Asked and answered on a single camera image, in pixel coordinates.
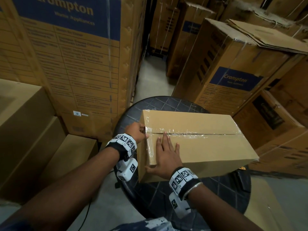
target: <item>forearm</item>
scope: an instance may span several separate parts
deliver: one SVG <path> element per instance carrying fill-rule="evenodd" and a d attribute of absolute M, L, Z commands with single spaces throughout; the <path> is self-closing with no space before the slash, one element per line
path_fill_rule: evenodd
<path fill-rule="evenodd" d="M 118 151 L 111 147 L 104 149 L 42 190 L 13 214 L 10 220 L 26 219 L 37 229 L 66 230 L 118 160 Z"/>
<path fill-rule="evenodd" d="M 262 231 L 256 224 L 231 207 L 204 185 L 200 185 L 193 189 L 189 193 L 188 198 L 213 231 Z"/>

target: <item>person's left hand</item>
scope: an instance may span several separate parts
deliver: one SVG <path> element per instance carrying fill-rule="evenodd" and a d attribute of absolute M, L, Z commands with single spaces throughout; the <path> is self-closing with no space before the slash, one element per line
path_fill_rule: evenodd
<path fill-rule="evenodd" d="M 136 143 L 140 143 L 142 140 L 149 137 L 148 134 L 144 134 L 145 125 L 140 122 L 134 122 L 125 128 L 125 133 L 132 136 Z"/>

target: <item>person's left arm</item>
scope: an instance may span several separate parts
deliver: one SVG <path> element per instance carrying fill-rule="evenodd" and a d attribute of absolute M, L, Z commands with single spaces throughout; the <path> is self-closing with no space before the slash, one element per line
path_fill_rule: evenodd
<path fill-rule="evenodd" d="M 125 133 L 139 143 L 147 137 L 143 130 L 142 124 L 133 123 L 125 128 Z M 114 148 L 105 148 L 38 193 L 0 228 L 10 222 L 25 220 L 34 230 L 66 230 L 89 203 L 119 157 L 119 152 Z"/>

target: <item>person's right hand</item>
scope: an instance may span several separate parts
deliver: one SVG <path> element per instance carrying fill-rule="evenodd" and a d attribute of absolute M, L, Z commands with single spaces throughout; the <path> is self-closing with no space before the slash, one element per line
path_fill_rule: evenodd
<path fill-rule="evenodd" d="M 154 168 L 145 166 L 145 168 L 148 173 L 169 180 L 173 171 L 180 166 L 183 166 L 180 158 L 180 145 L 176 143 L 174 150 L 170 137 L 167 136 L 167 132 L 165 131 L 163 143 L 161 142 L 161 138 L 157 138 L 156 141 L 156 166 Z"/>

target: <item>gray floor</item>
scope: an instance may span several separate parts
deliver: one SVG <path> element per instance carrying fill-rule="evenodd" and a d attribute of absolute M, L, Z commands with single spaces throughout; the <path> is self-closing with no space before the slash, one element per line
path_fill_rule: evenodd
<path fill-rule="evenodd" d="M 156 57 L 145 58 L 136 86 L 134 103 L 155 95 L 171 95 L 174 81 L 165 76 L 165 63 Z M 308 230 L 308 180 L 265 178 L 295 231 Z M 116 178 L 111 173 L 105 179 L 98 196 L 92 202 L 87 220 L 81 230 L 107 231 L 119 224 L 143 220 L 121 189 L 115 189 Z M 0 206 L 0 223 L 18 207 Z M 87 212 L 85 207 L 69 231 L 77 231 Z"/>

